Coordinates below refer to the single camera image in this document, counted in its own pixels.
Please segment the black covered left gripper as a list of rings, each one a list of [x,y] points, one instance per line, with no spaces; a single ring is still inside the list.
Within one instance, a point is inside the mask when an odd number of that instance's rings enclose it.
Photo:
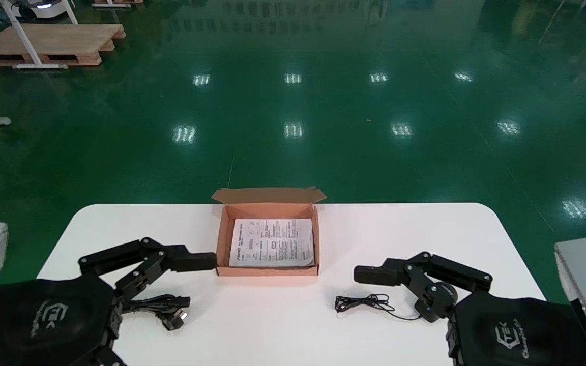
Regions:
[[[115,290],[96,276],[0,285],[0,365],[123,365],[112,349],[121,324],[118,300],[134,299],[167,271],[204,271],[217,262],[213,252],[142,238],[79,259],[82,275],[137,264]]]

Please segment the black covered right gripper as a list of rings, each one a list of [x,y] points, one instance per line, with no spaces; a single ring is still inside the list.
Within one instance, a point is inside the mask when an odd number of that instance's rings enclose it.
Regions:
[[[417,297],[420,318],[447,318],[448,356],[455,365],[584,365],[586,333],[569,305],[532,297],[504,298],[488,292],[492,276],[453,260],[422,252],[411,259],[359,265],[354,281],[405,286]]]

